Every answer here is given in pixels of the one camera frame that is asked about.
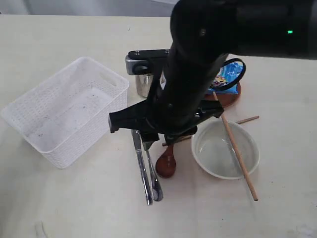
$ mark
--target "white table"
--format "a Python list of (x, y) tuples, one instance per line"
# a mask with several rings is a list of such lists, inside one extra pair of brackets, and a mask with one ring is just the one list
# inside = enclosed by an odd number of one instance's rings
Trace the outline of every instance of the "white table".
[[(1, 15), (0, 32), (0, 108), (80, 56), (127, 77), (134, 104), (125, 55), (171, 44), (168, 18)], [(160, 180), (164, 200), (148, 207), (129, 130), (58, 170), (0, 119), (0, 237), (34, 238), (36, 221), (50, 238), (317, 237), (317, 62), (243, 60), (242, 96), (226, 115), (261, 117), (243, 125), (261, 151), (258, 202), (243, 179), (205, 173), (186, 141), (175, 176)], [(163, 150), (157, 142), (152, 158)]]

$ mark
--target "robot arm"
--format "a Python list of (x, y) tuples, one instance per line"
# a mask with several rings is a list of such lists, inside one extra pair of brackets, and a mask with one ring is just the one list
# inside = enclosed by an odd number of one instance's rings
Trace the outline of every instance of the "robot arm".
[(180, 0), (170, 26), (169, 51), (129, 53), (133, 74), (154, 74), (147, 99), (109, 114), (112, 133), (139, 130), (146, 150), (158, 133), (171, 144), (222, 114), (203, 98), (228, 54), (317, 59), (317, 0)]

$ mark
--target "wooden spoon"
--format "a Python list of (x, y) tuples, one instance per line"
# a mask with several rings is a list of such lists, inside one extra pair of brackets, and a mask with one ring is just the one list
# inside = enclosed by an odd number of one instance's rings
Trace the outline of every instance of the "wooden spoon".
[(174, 145), (169, 145), (155, 164), (155, 170), (158, 176), (164, 179), (172, 177), (176, 170), (176, 161), (174, 158), (173, 149)]

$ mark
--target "metal spoon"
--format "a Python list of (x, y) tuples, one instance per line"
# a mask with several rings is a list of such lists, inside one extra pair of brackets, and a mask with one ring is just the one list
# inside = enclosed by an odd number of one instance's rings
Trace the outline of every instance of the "metal spoon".
[(159, 202), (163, 199), (163, 191), (162, 188), (160, 186), (160, 183), (158, 181), (158, 176), (154, 170), (152, 161), (151, 161), (151, 157), (150, 157), (150, 153), (147, 150), (147, 157), (148, 157), (148, 162), (149, 162), (149, 167), (150, 167), (150, 177), (151, 177), (151, 187), (152, 187), (152, 191), (153, 191), (153, 200), (156, 202)]

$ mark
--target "wooden plate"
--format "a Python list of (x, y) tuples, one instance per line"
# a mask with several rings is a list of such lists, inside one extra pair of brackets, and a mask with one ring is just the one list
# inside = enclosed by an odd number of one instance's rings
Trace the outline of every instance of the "wooden plate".
[[(219, 94), (217, 93), (218, 100), (220, 101), (223, 108), (227, 108), (232, 106), (240, 97), (241, 95), (241, 85), (240, 83), (237, 84), (237, 92), (238, 94)], [(205, 100), (214, 101), (213, 95), (206, 95)]]

